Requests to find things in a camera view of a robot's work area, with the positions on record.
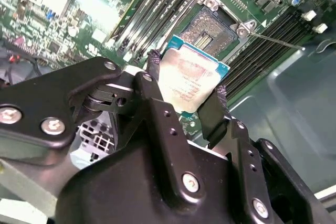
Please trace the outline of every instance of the green circuit board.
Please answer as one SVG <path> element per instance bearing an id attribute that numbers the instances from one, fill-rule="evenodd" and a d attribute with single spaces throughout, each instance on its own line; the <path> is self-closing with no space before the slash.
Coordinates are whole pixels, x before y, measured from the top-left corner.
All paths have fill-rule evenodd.
<path id="1" fill-rule="evenodd" d="M 219 1 L 241 21 L 255 20 L 254 32 L 259 34 L 292 3 L 290 0 Z M 297 8 L 309 2 L 323 22 L 334 20 L 331 14 L 336 8 L 332 0 L 298 1 Z M 144 68 L 147 51 L 163 49 L 172 35 L 184 38 L 186 32 L 195 33 L 193 26 L 203 12 L 219 26 L 229 27 L 225 23 L 227 14 L 221 8 L 210 12 L 195 0 L 67 0 L 58 13 L 48 4 L 44 0 L 0 0 L 0 23 L 4 38 L 28 54 L 43 57 L 55 69 L 95 56 L 108 57 L 120 66 L 131 64 Z M 209 54 L 230 64 L 254 39 L 252 36 L 244 41 L 235 38 Z M 201 40 L 190 43 L 201 41 L 200 48 L 207 51 L 212 40 L 205 34 Z M 197 114 L 189 118 L 180 116 L 180 122 L 190 136 L 200 132 Z"/>

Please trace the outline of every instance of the motherboard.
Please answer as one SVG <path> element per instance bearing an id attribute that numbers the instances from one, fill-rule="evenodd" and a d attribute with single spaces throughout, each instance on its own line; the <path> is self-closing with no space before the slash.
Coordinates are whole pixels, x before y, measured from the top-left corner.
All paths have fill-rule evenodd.
<path id="1" fill-rule="evenodd" d="M 231 67 L 223 80 L 230 101 L 295 47 L 328 29 L 335 3 L 0 0 L 0 23 L 3 40 L 54 69 L 95 56 L 108 57 L 120 66 L 145 68 L 151 49 L 163 53 L 172 37 L 179 36 Z M 180 121 L 190 138 L 199 134 L 197 113 L 181 115 Z"/>

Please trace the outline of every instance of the chip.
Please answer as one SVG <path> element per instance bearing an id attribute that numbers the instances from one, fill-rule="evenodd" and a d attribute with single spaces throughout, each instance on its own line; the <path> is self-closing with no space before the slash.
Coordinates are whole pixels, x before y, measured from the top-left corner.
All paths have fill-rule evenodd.
<path id="1" fill-rule="evenodd" d="M 48 49 L 49 49 L 51 52 L 54 52 L 54 53 L 57 53 L 58 50 L 59 50 L 59 48 L 60 48 L 60 45 L 57 44 L 57 43 L 54 42 L 54 41 L 50 42 L 49 47 L 48 47 Z"/>
<path id="2" fill-rule="evenodd" d="M 190 116 L 226 76 L 229 67 L 173 36 L 160 63 L 163 100 L 178 113 Z"/>
<path id="3" fill-rule="evenodd" d="M 216 57 L 233 41 L 238 39 L 237 34 L 230 29 L 231 24 L 225 24 L 221 13 L 215 16 L 204 7 L 189 23 L 180 37 L 187 43 Z"/>

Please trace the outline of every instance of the metal screw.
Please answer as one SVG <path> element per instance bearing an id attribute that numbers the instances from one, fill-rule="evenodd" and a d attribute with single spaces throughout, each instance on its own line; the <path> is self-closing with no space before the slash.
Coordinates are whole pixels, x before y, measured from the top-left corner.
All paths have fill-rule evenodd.
<path id="1" fill-rule="evenodd" d="M 207 0 L 205 4 L 209 8 L 213 8 L 215 6 L 215 2 L 212 0 Z"/>
<path id="2" fill-rule="evenodd" d="M 271 145 L 271 143 L 266 141 L 265 144 L 266 144 L 267 148 L 269 148 L 270 150 L 273 150 L 273 146 Z"/>
<path id="3" fill-rule="evenodd" d="M 195 178 L 190 173 L 183 174 L 182 182 L 185 188 L 187 188 L 188 191 L 195 193 L 199 190 L 199 183 L 197 181 L 197 178 Z"/>
<path id="4" fill-rule="evenodd" d="M 259 199 L 253 200 L 253 207 L 261 217 L 265 219 L 268 217 L 267 208 L 265 207 L 264 203 L 262 203 Z"/>
<path id="5" fill-rule="evenodd" d="M 48 118 L 41 124 L 41 129 L 48 135 L 59 135 L 65 130 L 65 125 L 60 119 Z"/>
<path id="6" fill-rule="evenodd" d="M 237 124 L 238 124 L 239 128 L 241 128 L 241 129 L 245 128 L 244 125 L 240 121 L 237 121 Z"/>
<path id="7" fill-rule="evenodd" d="M 246 31 L 243 28 L 238 30 L 238 34 L 241 35 L 241 36 L 244 35 L 245 33 L 246 33 Z"/>
<path id="8" fill-rule="evenodd" d="M 105 61 L 104 66 L 107 67 L 110 70 L 115 70 L 116 69 L 115 65 L 113 63 L 109 62 L 109 61 Z"/>
<path id="9" fill-rule="evenodd" d="M 153 81 L 153 80 L 152 80 L 152 77 L 151 77 L 149 74 L 144 74 L 144 75 L 143 75 L 143 78 L 144 78 L 146 81 Z"/>
<path id="10" fill-rule="evenodd" d="M 12 107 L 0 108 L 0 123 L 13 124 L 17 123 L 22 118 L 22 113 Z"/>

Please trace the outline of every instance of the metal rod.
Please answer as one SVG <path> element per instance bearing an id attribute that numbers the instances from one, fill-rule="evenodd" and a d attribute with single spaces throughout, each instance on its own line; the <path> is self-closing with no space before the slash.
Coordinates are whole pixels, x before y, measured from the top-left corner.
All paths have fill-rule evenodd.
<path id="1" fill-rule="evenodd" d="M 290 47 L 290 48 L 295 48 L 295 49 L 298 49 L 298 50 L 302 50 L 302 51 L 305 51 L 305 47 L 300 47 L 300 46 L 296 46 L 296 45 L 293 45 L 293 44 L 290 44 L 290 43 L 287 43 L 287 42 L 284 42 L 284 41 L 281 41 L 281 40 L 278 40 L 278 39 L 273 39 L 273 38 L 270 38 L 270 37 L 266 37 L 264 35 L 260 35 L 260 34 L 255 34 L 255 33 L 250 33 L 252 36 L 255 36 L 255 37 L 258 37 L 258 38 L 261 38 L 261 39 L 265 39 L 265 40 L 269 40 L 269 41 L 272 41 L 272 42 L 275 42 L 275 43 L 279 43 L 283 46 L 286 46 L 286 47 Z"/>

